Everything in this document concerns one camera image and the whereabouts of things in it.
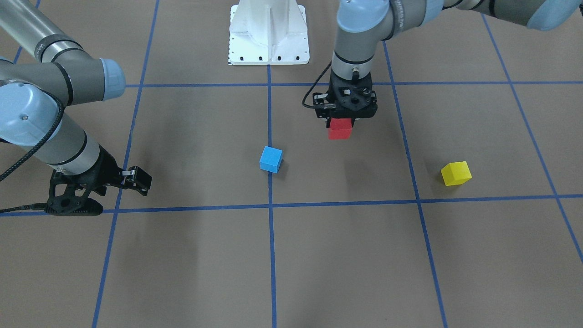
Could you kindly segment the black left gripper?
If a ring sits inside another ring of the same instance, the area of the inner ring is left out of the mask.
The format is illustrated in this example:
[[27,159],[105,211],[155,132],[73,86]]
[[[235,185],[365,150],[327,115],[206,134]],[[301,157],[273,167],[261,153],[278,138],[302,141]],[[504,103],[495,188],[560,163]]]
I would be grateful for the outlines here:
[[371,73],[360,79],[346,80],[332,72],[327,92],[314,92],[312,103],[317,118],[373,118],[378,105]]

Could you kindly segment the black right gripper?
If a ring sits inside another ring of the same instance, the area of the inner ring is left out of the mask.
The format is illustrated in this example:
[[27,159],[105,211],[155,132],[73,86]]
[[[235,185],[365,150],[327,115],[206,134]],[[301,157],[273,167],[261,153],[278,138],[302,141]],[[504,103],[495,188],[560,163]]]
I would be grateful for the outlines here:
[[108,186],[134,190],[147,196],[152,176],[139,166],[123,170],[104,148],[99,149],[95,164],[82,174],[68,176],[54,171],[50,180],[46,213],[54,216],[97,216],[104,207],[90,197],[104,196]]

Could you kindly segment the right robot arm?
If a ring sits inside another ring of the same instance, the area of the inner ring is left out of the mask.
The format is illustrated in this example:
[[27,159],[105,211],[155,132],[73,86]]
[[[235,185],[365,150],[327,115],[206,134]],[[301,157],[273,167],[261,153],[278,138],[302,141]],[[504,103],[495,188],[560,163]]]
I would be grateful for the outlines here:
[[152,177],[138,166],[119,167],[65,112],[71,105],[122,96],[123,69],[114,60],[93,58],[27,0],[3,0],[0,8],[2,29],[36,59],[23,65],[1,59],[1,141],[26,151],[1,178],[32,157],[53,170],[46,202],[1,212],[96,216],[104,207],[91,193],[104,196],[108,187],[116,187],[148,195]]

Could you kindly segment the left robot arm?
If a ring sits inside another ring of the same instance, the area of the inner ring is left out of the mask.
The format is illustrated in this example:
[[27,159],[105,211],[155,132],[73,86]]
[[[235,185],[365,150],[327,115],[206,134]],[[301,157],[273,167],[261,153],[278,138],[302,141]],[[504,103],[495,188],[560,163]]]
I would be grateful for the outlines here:
[[352,128],[373,118],[378,98],[373,89],[373,59],[384,41],[433,26],[444,13],[474,12],[533,31],[551,31],[582,9],[580,0],[340,0],[337,33],[325,92],[305,95],[306,108],[324,120]]

